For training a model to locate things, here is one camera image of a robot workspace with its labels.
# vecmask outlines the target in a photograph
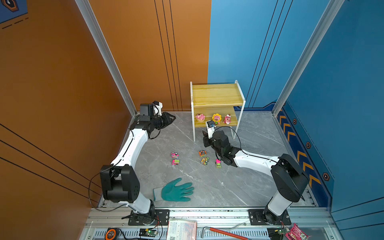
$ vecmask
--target pink snack package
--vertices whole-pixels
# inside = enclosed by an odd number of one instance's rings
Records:
[[[300,228],[295,224],[293,224],[293,227],[291,228],[291,232],[286,233],[285,236],[289,240],[307,240],[309,238],[308,235],[306,235],[303,231],[300,230]]]

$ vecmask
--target teal work glove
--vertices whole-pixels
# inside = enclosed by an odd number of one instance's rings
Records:
[[[182,185],[176,186],[178,182],[181,181],[181,177],[171,181],[164,187],[160,187],[153,190],[154,200],[165,200],[173,202],[188,202],[191,199],[185,197],[193,194],[194,187],[191,182],[184,183]]]

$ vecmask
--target orange chevron arrow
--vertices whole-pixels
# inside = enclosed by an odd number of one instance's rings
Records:
[[[312,176],[312,175],[310,174],[310,187],[311,187],[311,188],[312,188],[312,180],[315,180],[318,184],[321,185],[320,180],[317,179],[317,178],[315,178],[314,176]]]
[[[285,119],[286,119],[286,116],[283,116],[283,115],[280,116],[280,125],[281,125],[281,119],[282,119],[282,118],[285,118]]]
[[[291,125],[289,125],[288,123],[284,123],[283,126],[284,126],[283,132],[285,133],[285,127],[290,127]]]
[[[297,151],[297,161],[300,162],[300,155],[301,156],[304,156],[304,157],[307,157],[307,155],[303,152],[300,152],[300,151]]]
[[[311,165],[309,165],[308,163],[306,162],[303,162],[303,171],[305,171],[305,167],[309,167],[310,169],[313,170],[313,167]]]
[[[289,136],[290,136],[290,135],[296,136],[296,134],[295,134],[294,132],[289,132],[289,131],[288,131],[288,137],[287,137],[287,138],[288,138],[288,142],[289,142]]]

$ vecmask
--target black bracket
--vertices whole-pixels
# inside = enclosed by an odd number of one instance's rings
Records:
[[[161,225],[163,225],[163,227],[168,226],[169,209],[155,209],[155,217],[159,217],[159,221]],[[131,216],[128,222],[129,226],[148,226],[148,225],[156,225],[156,224],[157,224],[157,220],[154,220],[150,224],[144,224],[144,222],[141,221],[141,219],[138,218],[137,216]]]
[[[264,211],[263,209],[248,209],[248,216],[249,216],[251,225],[269,225],[264,220],[263,211]],[[283,215],[281,216],[281,220],[286,226],[289,226],[292,224],[287,210],[283,212]]]

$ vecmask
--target orange wall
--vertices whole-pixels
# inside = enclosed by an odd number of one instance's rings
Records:
[[[116,156],[131,116],[76,3],[27,4],[0,24],[0,124],[90,179]],[[89,181],[3,126],[0,140],[2,239],[77,239]],[[91,189],[96,204],[101,189]]]
[[[91,1],[136,108],[190,110],[190,85],[207,83],[210,0]]]

